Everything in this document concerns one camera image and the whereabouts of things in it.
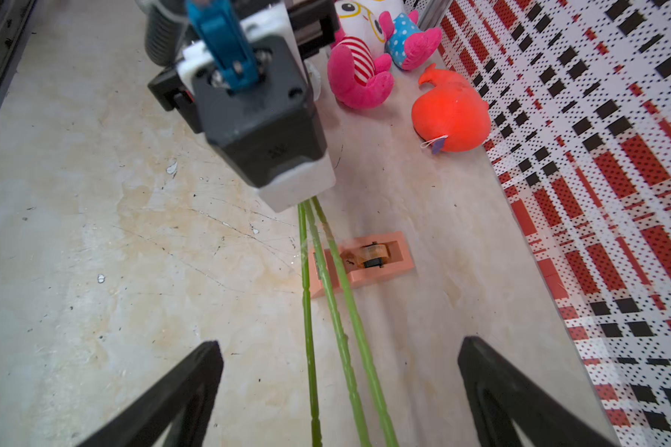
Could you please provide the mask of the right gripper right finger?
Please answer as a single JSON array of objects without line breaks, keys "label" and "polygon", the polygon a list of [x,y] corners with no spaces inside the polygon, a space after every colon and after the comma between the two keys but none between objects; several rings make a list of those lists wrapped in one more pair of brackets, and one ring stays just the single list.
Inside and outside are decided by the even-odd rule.
[{"label": "right gripper right finger", "polygon": [[611,446],[478,336],[463,339],[460,374],[479,443],[520,446]]}]

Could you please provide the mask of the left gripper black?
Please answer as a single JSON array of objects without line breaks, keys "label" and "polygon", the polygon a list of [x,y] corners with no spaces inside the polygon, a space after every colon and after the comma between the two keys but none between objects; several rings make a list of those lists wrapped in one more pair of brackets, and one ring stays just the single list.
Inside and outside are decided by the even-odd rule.
[{"label": "left gripper black", "polygon": [[331,1],[143,1],[149,90],[274,212],[336,183],[305,62],[334,43]]}]

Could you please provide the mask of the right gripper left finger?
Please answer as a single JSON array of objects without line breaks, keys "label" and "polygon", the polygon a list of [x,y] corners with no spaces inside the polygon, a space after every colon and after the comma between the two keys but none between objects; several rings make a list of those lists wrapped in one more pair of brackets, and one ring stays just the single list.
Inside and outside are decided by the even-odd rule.
[{"label": "right gripper left finger", "polygon": [[224,360],[216,341],[200,344],[83,446],[201,446],[207,433]]}]

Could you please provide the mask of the artificial flower bouquet green stems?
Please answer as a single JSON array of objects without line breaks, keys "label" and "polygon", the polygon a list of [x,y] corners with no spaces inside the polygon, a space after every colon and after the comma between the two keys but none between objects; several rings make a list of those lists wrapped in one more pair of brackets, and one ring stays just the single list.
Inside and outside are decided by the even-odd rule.
[{"label": "artificial flower bouquet green stems", "polygon": [[350,355],[349,339],[343,327],[341,314],[338,310],[335,286],[331,281],[328,265],[325,258],[325,249],[321,237],[325,237],[330,257],[335,267],[341,290],[344,294],[345,305],[350,316],[350,323],[355,335],[358,350],[361,354],[363,368],[367,378],[368,388],[378,413],[380,427],[383,431],[385,443],[388,446],[399,444],[393,421],[387,406],[385,395],[378,377],[378,371],[374,362],[373,353],[360,312],[355,302],[352,285],[348,278],[345,262],[337,247],[336,240],[330,223],[324,213],[324,209],[318,197],[311,197],[297,205],[299,246],[302,270],[302,305],[304,314],[304,330],[306,340],[307,371],[309,380],[309,408],[311,408],[311,440],[314,446],[322,445],[322,429],[320,422],[320,407],[317,389],[315,346],[313,340],[312,312],[311,312],[311,283],[309,282],[309,262],[307,256],[309,244],[314,247],[316,273],[319,275],[324,286],[328,310],[333,323],[335,341],[341,360],[343,374],[346,381],[348,397],[352,406],[353,420],[357,429],[359,442],[363,446],[370,446],[368,426],[363,410],[362,399],[358,390],[357,378],[352,366],[352,355]]}]

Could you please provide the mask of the clear tape roll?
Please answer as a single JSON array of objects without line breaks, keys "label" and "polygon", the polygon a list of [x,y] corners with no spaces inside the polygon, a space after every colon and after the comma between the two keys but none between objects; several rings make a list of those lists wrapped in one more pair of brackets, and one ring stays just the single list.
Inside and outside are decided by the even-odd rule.
[{"label": "clear tape roll", "polygon": [[382,267],[391,258],[387,245],[376,242],[358,248],[353,256],[359,268]]}]

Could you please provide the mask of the pink tape dispenser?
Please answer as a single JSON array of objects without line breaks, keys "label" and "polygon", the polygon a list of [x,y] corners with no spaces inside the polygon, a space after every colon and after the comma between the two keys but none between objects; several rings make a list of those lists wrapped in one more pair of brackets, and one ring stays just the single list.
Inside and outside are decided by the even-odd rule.
[{"label": "pink tape dispenser", "polygon": [[[387,281],[404,275],[415,268],[406,236],[403,232],[391,232],[369,237],[343,240],[337,245],[352,289]],[[336,265],[329,245],[324,242],[324,259],[334,292],[342,287],[337,276]],[[320,268],[316,264],[315,251],[309,254],[309,292],[311,298],[325,296],[320,278]]]}]

